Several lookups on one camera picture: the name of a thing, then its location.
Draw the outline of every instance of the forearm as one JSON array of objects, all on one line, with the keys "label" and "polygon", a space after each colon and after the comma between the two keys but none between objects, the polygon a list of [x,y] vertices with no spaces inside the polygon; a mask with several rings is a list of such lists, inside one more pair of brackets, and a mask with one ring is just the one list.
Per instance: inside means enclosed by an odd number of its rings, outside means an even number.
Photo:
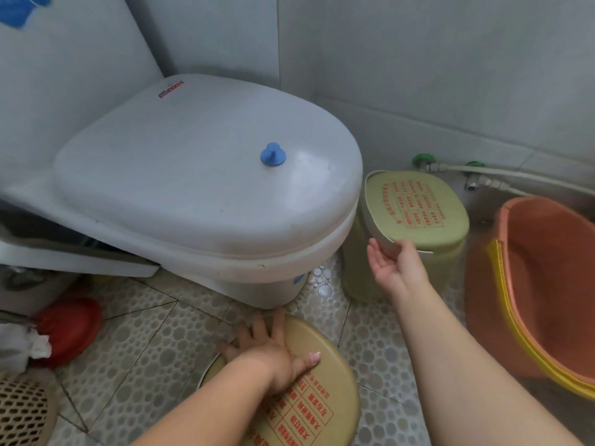
[{"label": "forearm", "polygon": [[272,382],[257,360],[232,361],[134,446],[236,446]]},{"label": "forearm", "polygon": [[579,445],[450,313],[433,288],[393,297],[433,444]]}]

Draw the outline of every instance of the blue knob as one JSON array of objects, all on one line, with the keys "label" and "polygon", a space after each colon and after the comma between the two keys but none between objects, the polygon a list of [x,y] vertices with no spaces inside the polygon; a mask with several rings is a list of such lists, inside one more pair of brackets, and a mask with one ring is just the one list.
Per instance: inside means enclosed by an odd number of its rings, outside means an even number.
[{"label": "blue knob", "polygon": [[261,153],[261,161],[267,166],[279,166],[285,163],[285,152],[276,142],[269,142]]}]

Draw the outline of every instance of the beige lid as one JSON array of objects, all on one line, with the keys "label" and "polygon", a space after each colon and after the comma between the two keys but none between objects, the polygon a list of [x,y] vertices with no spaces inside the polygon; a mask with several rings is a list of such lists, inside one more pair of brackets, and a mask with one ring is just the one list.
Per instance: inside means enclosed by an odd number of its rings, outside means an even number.
[{"label": "beige lid", "polygon": [[[264,399],[240,444],[351,444],[359,422],[359,393],[346,361],[318,330],[295,316],[286,316],[285,341],[290,353],[302,355],[320,351],[322,360],[284,394]],[[219,356],[199,386],[217,375],[224,364],[223,357]]]},{"label": "beige lid", "polygon": [[368,175],[364,190],[364,219],[381,243],[411,239],[418,250],[439,251],[457,246],[469,231],[465,207],[434,175],[379,172]]}]

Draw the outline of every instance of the red plastic lid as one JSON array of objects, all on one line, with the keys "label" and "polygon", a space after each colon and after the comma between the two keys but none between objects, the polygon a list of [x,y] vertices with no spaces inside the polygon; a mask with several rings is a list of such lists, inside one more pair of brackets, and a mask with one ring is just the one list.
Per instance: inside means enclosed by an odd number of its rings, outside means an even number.
[{"label": "red plastic lid", "polygon": [[36,366],[57,367],[80,355],[101,327],[101,307],[93,299],[62,299],[35,317],[37,331],[48,335],[52,355],[33,360]]}]

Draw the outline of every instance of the perforated basket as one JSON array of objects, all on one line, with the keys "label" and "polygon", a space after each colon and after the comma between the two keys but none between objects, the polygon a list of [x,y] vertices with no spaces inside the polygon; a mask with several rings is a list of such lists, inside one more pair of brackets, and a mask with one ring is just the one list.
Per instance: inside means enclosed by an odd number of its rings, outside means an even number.
[{"label": "perforated basket", "polygon": [[43,446],[56,423],[56,400],[41,383],[0,374],[0,446]]}]

